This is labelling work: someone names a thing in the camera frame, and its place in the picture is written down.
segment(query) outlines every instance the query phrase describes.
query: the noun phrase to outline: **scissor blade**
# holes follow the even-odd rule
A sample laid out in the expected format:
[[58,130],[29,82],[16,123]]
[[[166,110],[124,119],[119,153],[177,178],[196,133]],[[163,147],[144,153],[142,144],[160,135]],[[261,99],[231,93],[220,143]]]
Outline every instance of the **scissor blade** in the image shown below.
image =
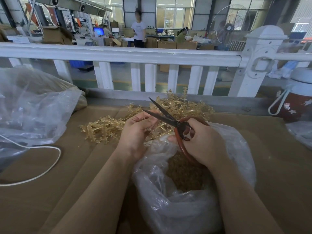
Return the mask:
[[158,107],[158,109],[164,114],[165,117],[171,119],[171,120],[176,120],[173,116],[170,115],[169,112],[167,112],[162,106],[160,106],[157,102],[155,102],[154,100],[152,100],[150,97],[149,99],[156,105],[156,107]]
[[143,111],[145,111],[146,113],[150,114],[151,116],[157,118],[158,120],[161,120],[161,121],[163,121],[163,122],[165,122],[171,126],[177,127],[177,121],[176,120],[172,121],[169,118],[163,117],[157,113],[150,112],[150,111],[145,110],[145,109],[143,109]]

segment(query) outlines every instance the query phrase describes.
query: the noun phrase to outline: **scissors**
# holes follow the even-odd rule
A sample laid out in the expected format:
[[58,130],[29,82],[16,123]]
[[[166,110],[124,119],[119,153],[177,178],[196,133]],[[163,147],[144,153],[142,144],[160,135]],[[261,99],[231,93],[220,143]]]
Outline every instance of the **scissors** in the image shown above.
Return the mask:
[[194,118],[197,121],[199,121],[200,123],[202,123],[206,126],[209,126],[207,124],[207,122],[205,122],[203,119],[197,118],[197,117],[185,117],[185,118],[176,120],[169,112],[167,112],[157,102],[152,100],[150,97],[149,97],[149,99],[156,105],[156,107],[163,113],[164,116],[161,116],[157,113],[150,112],[150,111],[145,110],[145,109],[143,109],[143,111],[145,111],[146,113],[150,114],[151,116],[157,118],[158,120],[161,120],[161,121],[169,124],[170,126],[173,126],[174,127],[174,134],[177,138],[177,142],[178,142],[178,145],[179,145],[182,153],[189,160],[189,162],[191,162],[193,165],[198,166],[198,167],[202,167],[203,165],[201,163],[199,163],[192,155],[190,155],[187,152],[182,140],[190,141],[195,135],[195,131],[193,130],[193,128],[188,123],[189,118]]

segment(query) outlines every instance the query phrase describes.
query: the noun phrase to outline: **white monitor screen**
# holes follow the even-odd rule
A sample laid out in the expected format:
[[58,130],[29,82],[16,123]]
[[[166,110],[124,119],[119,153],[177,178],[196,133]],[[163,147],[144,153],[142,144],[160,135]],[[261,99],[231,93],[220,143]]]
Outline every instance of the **white monitor screen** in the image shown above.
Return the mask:
[[112,28],[112,33],[119,33],[119,28]]

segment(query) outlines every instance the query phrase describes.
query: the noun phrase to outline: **gray floor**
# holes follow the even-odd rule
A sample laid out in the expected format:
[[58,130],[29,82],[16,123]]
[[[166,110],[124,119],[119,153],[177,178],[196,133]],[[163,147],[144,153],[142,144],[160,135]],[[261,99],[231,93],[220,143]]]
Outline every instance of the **gray floor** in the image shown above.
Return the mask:
[[[31,59],[33,67],[40,69],[46,73],[52,74],[57,76],[57,70],[54,66],[52,60],[41,60],[41,59]],[[71,68],[70,64],[68,64],[72,79],[80,79],[80,80],[96,80],[94,70],[90,72],[81,72],[76,68]],[[8,58],[0,58],[0,67],[12,67]],[[202,72],[202,78],[200,85],[205,85],[207,73],[209,67],[204,67]],[[114,81],[119,82],[131,82],[131,66],[130,63],[111,63],[111,71]],[[180,68],[177,84],[180,85],[188,85],[189,78],[190,78],[190,71],[191,69],[187,68]],[[216,87],[230,87],[234,78],[236,68],[229,67],[228,70],[225,67],[221,67],[219,70],[218,78],[216,81]],[[144,64],[140,64],[140,72],[141,72],[141,82],[145,82],[145,68]],[[157,68],[157,77],[156,83],[158,84],[166,84],[168,82],[168,73],[161,72],[159,67]],[[285,79],[274,79],[265,77],[262,85],[265,86],[283,86],[285,84]]]

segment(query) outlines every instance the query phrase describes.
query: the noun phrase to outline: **orange scissor handle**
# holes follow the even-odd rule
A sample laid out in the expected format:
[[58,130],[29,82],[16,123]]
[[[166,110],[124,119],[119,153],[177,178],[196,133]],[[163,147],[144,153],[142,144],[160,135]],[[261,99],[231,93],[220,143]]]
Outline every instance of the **orange scissor handle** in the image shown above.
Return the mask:
[[[198,117],[184,117],[182,119],[180,119],[179,121],[180,122],[185,122],[185,121],[188,121],[189,118],[194,118],[196,119],[197,121],[199,121],[200,123],[204,124],[205,126],[209,126],[207,122],[205,122],[203,119],[201,118],[198,118]],[[189,131],[190,132],[190,136],[193,138],[194,136],[194,132],[192,131]],[[177,137],[177,143],[182,151],[182,153],[185,155],[185,157],[188,159],[188,161],[190,163],[192,163],[194,166],[197,166],[197,167],[203,167],[204,165],[202,165],[200,162],[198,162],[192,155],[190,155],[188,153],[188,151],[186,150],[185,146],[184,146],[184,143],[183,143],[183,139],[180,137],[179,135],[179,132],[177,130],[177,128],[174,128],[174,133],[175,133],[175,136]]]

